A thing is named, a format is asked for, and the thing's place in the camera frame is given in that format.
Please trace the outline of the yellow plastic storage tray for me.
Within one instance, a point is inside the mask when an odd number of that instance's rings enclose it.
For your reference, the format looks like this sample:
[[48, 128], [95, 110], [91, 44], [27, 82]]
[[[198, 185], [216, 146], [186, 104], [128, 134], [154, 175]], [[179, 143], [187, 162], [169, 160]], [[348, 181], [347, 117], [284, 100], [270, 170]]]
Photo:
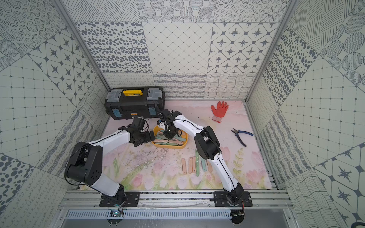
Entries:
[[158, 148], [183, 149], [187, 145], [188, 135], [184, 131], [180, 131], [172, 139], [163, 135], [163, 129], [159, 126], [155, 126], [153, 132], [156, 139], [152, 143]]

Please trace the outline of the pink folding fruit knife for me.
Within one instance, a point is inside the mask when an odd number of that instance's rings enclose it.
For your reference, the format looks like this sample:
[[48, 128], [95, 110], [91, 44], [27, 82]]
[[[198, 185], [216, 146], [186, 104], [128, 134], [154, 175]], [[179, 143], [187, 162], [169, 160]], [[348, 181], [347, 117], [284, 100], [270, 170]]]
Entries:
[[184, 158], [181, 159], [181, 164], [182, 164], [182, 173], [183, 175], [186, 175], [187, 174], [186, 160]]

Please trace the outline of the green folding fruit knife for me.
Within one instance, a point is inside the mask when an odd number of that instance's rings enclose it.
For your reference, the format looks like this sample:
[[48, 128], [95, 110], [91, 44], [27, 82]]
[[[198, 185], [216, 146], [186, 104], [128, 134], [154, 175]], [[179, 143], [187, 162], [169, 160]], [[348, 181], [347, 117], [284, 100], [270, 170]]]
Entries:
[[197, 150], [195, 150], [195, 174], [197, 177], [200, 175], [200, 156]]

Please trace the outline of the teal folding fruit knife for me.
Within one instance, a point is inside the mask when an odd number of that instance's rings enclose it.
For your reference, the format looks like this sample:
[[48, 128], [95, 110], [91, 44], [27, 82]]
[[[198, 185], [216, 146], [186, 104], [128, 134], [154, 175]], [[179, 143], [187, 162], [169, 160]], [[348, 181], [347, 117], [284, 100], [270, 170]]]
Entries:
[[202, 170], [203, 170], [204, 172], [206, 172], [206, 171], [207, 171], [206, 160], [201, 159], [201, 166], [202, 166]]

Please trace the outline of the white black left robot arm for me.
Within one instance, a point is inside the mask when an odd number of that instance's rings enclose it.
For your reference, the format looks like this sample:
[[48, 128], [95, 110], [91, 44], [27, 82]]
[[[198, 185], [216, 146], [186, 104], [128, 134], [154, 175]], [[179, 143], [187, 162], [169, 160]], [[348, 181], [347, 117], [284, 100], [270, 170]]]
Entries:
[[136, 117], [132, 123], [101, 139], [78, 142], [65, 164], [65, 180], [77, 181], [105, 196], [115, 197], [123, 186], [103, 174], [103, 159], [114, 149], [131, 143], [134, 147], [155, 139], [152, 131], [144, 130], [146, 120]]

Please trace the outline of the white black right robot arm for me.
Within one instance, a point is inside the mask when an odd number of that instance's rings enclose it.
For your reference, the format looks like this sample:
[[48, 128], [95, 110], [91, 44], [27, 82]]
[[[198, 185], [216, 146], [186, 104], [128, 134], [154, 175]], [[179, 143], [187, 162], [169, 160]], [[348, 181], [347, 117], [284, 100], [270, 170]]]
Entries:
[[165, 109], [158, 111], [157, 124], [164, 129], [164, 136], [172, 139], [179, 131], [184, 131], [194, 138], [196, 150], [212, 166], [223, 185], [227, 201], [236, 206], [243, 197], [244, 188], [229, 170], [220, 149], [220, 143], [210, 126], [200, 126], [188, 120], [178, 111]]

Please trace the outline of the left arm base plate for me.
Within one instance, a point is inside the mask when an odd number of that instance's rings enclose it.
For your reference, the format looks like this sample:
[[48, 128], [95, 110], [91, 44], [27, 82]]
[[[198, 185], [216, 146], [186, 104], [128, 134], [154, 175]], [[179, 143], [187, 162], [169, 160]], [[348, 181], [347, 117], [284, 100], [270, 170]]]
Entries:
[[140, 198], [140, 192], [119, 192], [114, 197], [101, 195], [99, 206], [106, 207], [137, 207]]

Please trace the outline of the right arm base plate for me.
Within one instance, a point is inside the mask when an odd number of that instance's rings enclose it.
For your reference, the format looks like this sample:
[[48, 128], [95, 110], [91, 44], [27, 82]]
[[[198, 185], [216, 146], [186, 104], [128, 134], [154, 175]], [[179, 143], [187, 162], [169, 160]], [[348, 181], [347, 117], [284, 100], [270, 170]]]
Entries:
[[216, 207], [252, 207], [252, 198], [249, 192], [243, 192], [238, 198], [228, 192], [214, 192], [213, 198]]

